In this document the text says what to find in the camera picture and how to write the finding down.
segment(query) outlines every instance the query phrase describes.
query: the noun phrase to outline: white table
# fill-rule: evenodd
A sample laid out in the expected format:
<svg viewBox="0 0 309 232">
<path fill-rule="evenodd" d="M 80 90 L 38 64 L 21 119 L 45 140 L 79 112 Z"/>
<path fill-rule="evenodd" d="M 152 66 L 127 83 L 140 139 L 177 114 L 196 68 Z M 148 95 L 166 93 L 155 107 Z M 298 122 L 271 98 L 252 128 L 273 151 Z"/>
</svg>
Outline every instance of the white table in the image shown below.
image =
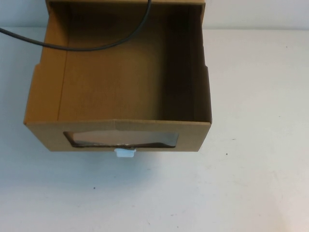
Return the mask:
<svg viewBox="0 0 309 232">
<path fill-rule="evenodd" d="M 118 159 L 40 144 L 22 122 L 41 48 L 0 35 L 0 231 L 307 232 L 309 31 L 204 37 L 213 126 L 201 150 Z"/>
</svg>

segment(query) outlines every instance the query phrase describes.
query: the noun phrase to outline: white plastic clip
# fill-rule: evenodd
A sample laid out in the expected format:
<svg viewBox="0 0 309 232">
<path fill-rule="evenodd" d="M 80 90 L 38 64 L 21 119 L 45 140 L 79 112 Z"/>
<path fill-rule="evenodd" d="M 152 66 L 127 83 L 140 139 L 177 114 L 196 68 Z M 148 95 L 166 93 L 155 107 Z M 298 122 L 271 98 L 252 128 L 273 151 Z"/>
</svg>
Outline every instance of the white plastic clip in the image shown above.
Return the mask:
<svg viewBox="0 0 309 232">
<path fill-rule="evenodd" d="M 134 157 L 134 153 L 136 152 L 136 150 L 116 148 L 115 152 L 116 152 L 117 157 L 132 158 L 132 157 Z"/>
</svg>

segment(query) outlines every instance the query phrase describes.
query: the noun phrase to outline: white wall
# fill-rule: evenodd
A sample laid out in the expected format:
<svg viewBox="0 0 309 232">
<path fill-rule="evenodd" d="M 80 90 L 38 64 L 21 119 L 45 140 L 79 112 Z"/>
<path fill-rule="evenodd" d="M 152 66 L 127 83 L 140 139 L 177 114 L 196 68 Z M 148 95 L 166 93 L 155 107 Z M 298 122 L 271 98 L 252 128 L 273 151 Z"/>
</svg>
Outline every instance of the white wall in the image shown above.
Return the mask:
<svg viewBox="0 0 309 232">
<path fill-rule="evenodd" d="M 0 26 L 44 27 L 44 0 L 1 0 Z M 204 28 L 309 29 L 308 0 L 207 0 Z"/>
</svg>

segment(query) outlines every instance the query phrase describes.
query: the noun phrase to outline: cardboard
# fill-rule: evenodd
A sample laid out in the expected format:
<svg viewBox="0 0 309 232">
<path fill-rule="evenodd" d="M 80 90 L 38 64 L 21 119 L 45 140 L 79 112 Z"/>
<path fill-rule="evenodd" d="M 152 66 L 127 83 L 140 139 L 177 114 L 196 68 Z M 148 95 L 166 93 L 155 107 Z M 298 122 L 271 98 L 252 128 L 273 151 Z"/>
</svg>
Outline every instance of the cardboard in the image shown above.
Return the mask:
<svg viewBox="0 0 309 232">
<path fill-rule="evenodd" d="M 93 47 L 117 41 L 139 24 L 146 2 L 47 0 L 45 42 Z M 96 52 L 43 48 L 25 125 L 51 151 L 198 151 L 212 122 L 204 8 L 204 0 L 153 0 L 143 29 L 127 43 Z M 115 144 L 103 141 L 108 133 Z M 91 136 L 83 145 L 74 134 Z M 99 142 L 89 141 L 94 134 L 101 134 Z M 176 145 L 159 139 L 164 136 L 177 138 Z"/>
</svg>

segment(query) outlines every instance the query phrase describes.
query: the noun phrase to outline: cable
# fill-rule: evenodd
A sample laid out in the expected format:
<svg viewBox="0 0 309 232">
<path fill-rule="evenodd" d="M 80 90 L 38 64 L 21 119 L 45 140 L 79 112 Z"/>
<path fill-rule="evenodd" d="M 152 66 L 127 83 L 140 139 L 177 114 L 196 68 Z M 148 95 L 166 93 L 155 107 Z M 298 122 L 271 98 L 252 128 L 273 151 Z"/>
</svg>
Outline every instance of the cable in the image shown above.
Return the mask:
<svg viewBox="0 0 309 232">
<path fill-rule="evenodd" d="M 99 51 L 99 50 L 104 50 L 104 49 L 108 49 L 108 48 L 111 48 L 111 47 L 118 46 L 118 45 L 123 44 L 123 43 L 129 41 L 130 39 L 132 39 L 141 30 L 141 28 L 144 26 L 144 24 L 145 24 L 145 22 L 148 18 L 149 12 L 150 12 L 150 8 L 151 8 L 151 0 L 148 0 L 145 14 L 144 14 L 140 24 L 137 26 L 137 28 L 131 34 L 129 34 L 127 37 L 120 39 L 120 40 L 118 40 L 114 43 L 102 45 L 102 46 L 99 46 L 99 47 L 78 48 L 78 47 L 65 47 L 65 46 L 60 46 L 60 45 L 55 45 L 55 44 L 50 44 L 50 43 L 44 43 L 44 42 L 41 42 L 41 41 L 33 40 L 33 39 L 30 39 L 30 38 L 15 34 L 13 32 L 10 32 L 10 31 L 2 29 L 2 28 L 0 28 L 0 33 L 11 36 L 11 37 L 16 38 L 18 40 L 22 40 L 22 41 L 31 43 L 31 44 L 35 44 L 35 45 L 39 45 L 39 46 L 43 46 L 43 47 L 48 47 L 48 48 L 53 48 L 53 49 L 57 49 L 57 50 L 72 51 L 72 52 Z"/>
</svg>

